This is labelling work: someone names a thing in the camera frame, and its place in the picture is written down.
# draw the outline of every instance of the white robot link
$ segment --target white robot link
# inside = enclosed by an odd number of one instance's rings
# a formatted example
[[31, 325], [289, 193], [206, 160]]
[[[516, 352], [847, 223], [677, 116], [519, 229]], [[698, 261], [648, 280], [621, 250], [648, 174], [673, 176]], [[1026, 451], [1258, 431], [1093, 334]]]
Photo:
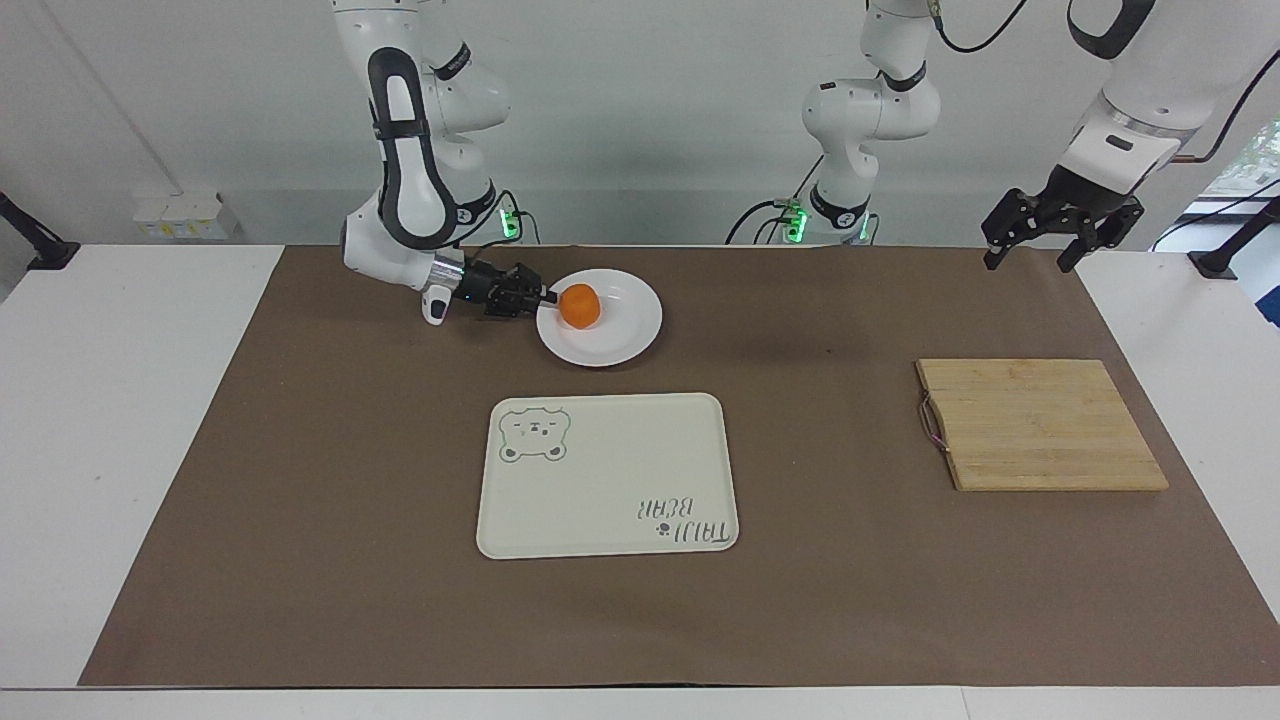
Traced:
[[1275, 0], [1123, 0], [1101, 35], [1068, 8], [1076, 44], [1111, 61], [1111, 77], [1076, 124], [1039, 195], [1010, 190], [982, 223], [986, 264], [1046, 233], [1074, 234], [1059, 256], [1066, 273], [1101, 247], [1116, 247], [1143, 214], [1138, 186], [1208, 122], [1231, 88], [1280, 46]]
[[507, 87], [475, 63], [447, 0], [330, 0], [338, 35], [369, 90], [383, 183], [342, 229], [343, 261], [422, 293], [422, 315], [440, 324], [453, 297], [492, 315], [532, 313], [556, 297], [536, 273], [498, 270], [458, 247], [498, 217], [518, 237], [520, 217], [463, 133], [502, 124]]
[[942, 102], [924, 61], [934, 24], [927, 0], [872, 0], [861, 51], [879, 73], [814, 87], [804, 104], [804, 127], [823, 151], [818, 178], [801, 193], [804, 236], [827, 243], [858, 243], [879, 161], [873, 140], [910, 140], [938, 122]]

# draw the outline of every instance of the round plate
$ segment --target round plate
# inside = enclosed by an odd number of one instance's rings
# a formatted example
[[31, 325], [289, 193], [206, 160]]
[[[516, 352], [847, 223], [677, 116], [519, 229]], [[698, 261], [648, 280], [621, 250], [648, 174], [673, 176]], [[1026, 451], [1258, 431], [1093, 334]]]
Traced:
[[550, 287], [588, 284], [600, 296], [600, 319], [580, 331], [550, 306], [538, 309], [538, 334], [557, 357], [584, 368], [626, 363], [645, 351], [662, 328], [662, 301], [649, 283], [622, 270], [582, 270]]

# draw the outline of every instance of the table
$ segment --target table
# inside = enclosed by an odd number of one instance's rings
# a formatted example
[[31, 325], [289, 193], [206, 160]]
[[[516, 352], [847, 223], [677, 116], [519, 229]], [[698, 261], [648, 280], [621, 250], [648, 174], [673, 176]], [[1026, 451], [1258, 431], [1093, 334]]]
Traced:
[[[795, 250], [726, 250], [795, 251]], [[32, 274], [0, 306], [0, 685], [76, 682], [169, 482], [265, 287], [279, 247], [91, 246], [68, 270]], [[1207, 283], [1179, 256], [1101, 254], [1082, 278], [1272, 612], [1280, 564], [1271, 518], [1280, 466], [1267, 420], [1280, 336], [1247, 299]], [[1212, 384], [1199, 379], [1228, 373]], [[165, 368], [143, 372], [141, 361]], [[58, 438], [77, 445], [59, 451]], [[50, 693], [6, 691], [5, 715], [101, 716], [200, 707], [212, 714], [548, 716], [609, 710], [777, 708], [824, 716], [1004, 717], [1271, 716], [1280, 688], [1212, 691], [846, 688], [829, 691], [617, 691], [393, 693]]]

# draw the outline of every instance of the cartoon bear face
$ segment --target cartoon bear face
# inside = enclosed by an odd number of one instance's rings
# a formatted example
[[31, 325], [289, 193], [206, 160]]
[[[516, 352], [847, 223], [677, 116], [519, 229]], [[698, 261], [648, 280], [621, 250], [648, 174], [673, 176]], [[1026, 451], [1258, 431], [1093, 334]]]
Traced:
[[570, 416], [563, 410], [553, 413], [545, 407], [529, 407], [520, 413], [507, 413], [498, 420], [498, 429], [502, 430], [498, 456], [503, 462], [535, 455], [552, 461], [559, 460], [564, 457], [568, 425]]

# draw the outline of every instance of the orange fruit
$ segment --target orange fruit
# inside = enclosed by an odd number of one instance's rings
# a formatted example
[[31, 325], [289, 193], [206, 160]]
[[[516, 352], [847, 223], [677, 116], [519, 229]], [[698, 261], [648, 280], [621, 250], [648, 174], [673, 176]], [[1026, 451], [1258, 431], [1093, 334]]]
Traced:
[[580, 331], [585, 331], [600, 319], [600, 297], [589, 284], [579, 283], [564, 288], [557, 306], [561, 318]]

